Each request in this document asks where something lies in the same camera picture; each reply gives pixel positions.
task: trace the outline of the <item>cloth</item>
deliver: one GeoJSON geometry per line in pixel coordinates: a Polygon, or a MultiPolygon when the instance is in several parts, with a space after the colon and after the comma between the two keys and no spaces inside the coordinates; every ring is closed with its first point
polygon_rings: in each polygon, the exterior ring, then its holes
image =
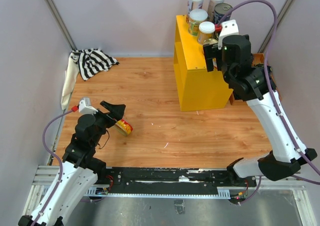
{"type": "Polygon", "coordinates": [[[63,110],[67,108],[79,72],[86,81],[95,74],[101,71],[107,72],[112,65],[118,64],[116,58],[108,56],[100,49],[71,51],[62,89],[61,108],[63,110]]]}

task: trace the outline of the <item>striped cloth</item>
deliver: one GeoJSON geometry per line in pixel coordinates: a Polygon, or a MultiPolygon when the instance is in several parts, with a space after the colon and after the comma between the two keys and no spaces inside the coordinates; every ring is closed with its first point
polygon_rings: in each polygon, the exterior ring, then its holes
{"type": "Polygon", "coordinates": [[[116,58],[110,57],[100,49],[71,51],[70,58],[77,63],[83,80],[88,80],[101,71],[107,72],[112,65],[118,65],[116,58]]]}

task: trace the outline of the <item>gray wall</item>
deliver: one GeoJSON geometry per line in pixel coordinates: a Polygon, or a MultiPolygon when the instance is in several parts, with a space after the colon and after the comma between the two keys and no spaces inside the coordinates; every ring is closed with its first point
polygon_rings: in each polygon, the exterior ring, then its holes
{"type": "MultiPolygon", "coordinates": [[[[225,0],[236,5],[245,0],[225,0]]],[[[285,0],[268,0],[279,11],[285,0]]],[[[114,56],[172,55],[175,16],[185,14],[187,0],[54,0],[79,49],[102,48],[114,56]]],[[[204,9],[209,0],[205,0],[204,9]]],[[[242,34],[250,34],[253,51],[272,25],[265,5],[234,12],[242,34]]]]}
{"type": "Polygon", "coordinates": [[[43,128],[62,112],[69,48],[44,0],[0,0],[0,8],[0,224],[17,225],[37,166],[46,162],[43,128]]]}
{"type": "MultiPolygon", "coordinates": [[[[307,147],[320,155],[320,1],[296,0],[279,27],[269,63],[283,107],[307,147]]],[[[314,160],[320,167],[320,158],[314,160]]],[[[320,181],[308,166],[305,177],[320,181]]],[[[320,223],[320,187],[306,184],[320,223]]]]}

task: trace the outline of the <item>wooden tabletop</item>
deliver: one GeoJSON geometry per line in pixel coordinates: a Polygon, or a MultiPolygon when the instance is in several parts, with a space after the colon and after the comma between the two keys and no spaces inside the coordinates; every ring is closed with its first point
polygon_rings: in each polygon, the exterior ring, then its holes
{"type": "MultiPolygon", "coordinates": [[[[88,81],[80,75],[70,107],[90,97],[126,104],[124,119],[133,126],[125,137],[110,128],[110,140],[95,157],[107,166],[224,168],[240,157],[271,150],[257,117],[247,105],[181,112],[173,58],[118,58],[120,64],[88,81]]],[[[78,112],[66,116],[56,153],[62,157],[74,133],[78,112]]],[[[103,136],[103,145],[107,136],[103,136]]]]}

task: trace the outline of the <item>yellow box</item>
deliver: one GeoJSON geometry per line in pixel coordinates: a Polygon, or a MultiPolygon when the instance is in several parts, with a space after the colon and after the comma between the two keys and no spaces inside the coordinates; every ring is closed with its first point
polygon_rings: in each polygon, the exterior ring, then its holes
{"type": "Polygon", "coordinates": [[[173,66],[181,111],[225,107],[233,90],[222,72],[207,72],[202,45],[188,33],[186,16],[176,17],[173,66]]]}

